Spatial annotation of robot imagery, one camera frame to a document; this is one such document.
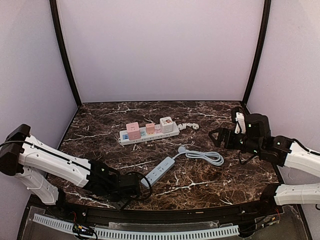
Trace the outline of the light blue power strip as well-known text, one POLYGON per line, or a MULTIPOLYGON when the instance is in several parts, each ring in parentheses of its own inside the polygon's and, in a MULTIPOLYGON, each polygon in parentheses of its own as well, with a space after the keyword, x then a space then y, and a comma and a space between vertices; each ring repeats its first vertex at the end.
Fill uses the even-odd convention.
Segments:
POLYGON ((175 160, 171 157, 166 157, 162 162, 160 162, 153 170, 151 170, 145 178, 140 182, 141 184, 149 189, 149 183, 153 186, 158 180, 160 180, 173 166, 175 165, 175 160))

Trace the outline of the white cube socket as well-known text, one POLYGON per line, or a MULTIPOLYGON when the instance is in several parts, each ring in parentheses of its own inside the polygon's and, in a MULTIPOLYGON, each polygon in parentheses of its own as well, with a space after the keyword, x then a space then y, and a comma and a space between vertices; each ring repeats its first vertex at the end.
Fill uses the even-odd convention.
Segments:
POLYGON ((174 122, 170 116, 160 118, 159 125, 163 134, 171 133, 174 130, 174 122))

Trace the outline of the pink cube socket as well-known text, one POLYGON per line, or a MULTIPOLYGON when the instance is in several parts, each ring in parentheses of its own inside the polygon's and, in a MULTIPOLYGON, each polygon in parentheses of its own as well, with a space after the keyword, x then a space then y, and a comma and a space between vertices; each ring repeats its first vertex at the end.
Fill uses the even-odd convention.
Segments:
POLYGON ((131 122, 126 124, 126 131, 128 139, 130 141, 137 140, 141 138, 140 127, 138 122, 131 122))

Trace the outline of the pink usb charger plug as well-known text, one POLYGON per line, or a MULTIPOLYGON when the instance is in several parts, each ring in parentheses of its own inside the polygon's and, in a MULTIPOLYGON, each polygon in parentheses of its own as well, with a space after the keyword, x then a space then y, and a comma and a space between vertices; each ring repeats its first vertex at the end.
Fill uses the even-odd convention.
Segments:
POLYGON ((145 130, 148 135, 154 134, 155 133, 155 124, 154 123, 147 123, 145 125, 145 130))

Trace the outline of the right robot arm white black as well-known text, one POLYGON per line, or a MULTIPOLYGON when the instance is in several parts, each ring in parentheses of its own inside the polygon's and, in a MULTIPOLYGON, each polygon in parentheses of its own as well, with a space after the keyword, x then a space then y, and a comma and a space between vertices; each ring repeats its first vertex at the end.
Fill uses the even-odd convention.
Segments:
MULTIPOLYGON (((320 154, 306 148, 297 139, 282 135, 272 136, 267 116, 241 112, 233 114, 235 129, 219 127, 208 133, 216 147, 238 150, 240 153, 251 154, 262 161, 280 167, 298 169, 313 176, 320 176, 320 154)), ((320 185, 300 184, 287 185, 271 183, 263 191, 260 201, 269 206, 288 204, 320 203, 320 185)))

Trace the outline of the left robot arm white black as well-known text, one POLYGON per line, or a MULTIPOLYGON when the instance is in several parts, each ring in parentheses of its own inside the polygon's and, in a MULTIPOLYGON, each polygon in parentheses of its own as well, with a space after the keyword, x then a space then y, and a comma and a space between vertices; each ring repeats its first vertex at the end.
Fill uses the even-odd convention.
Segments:
POLYGON ((105 163, 58 151, 30 134, 21 124, 0 145, 0 171, 19 179, 47 206, 63 206, 65 192, 46 180, 41 172, 64 179, 122 210, 141 196, 136 173, 121 174, 105 163))

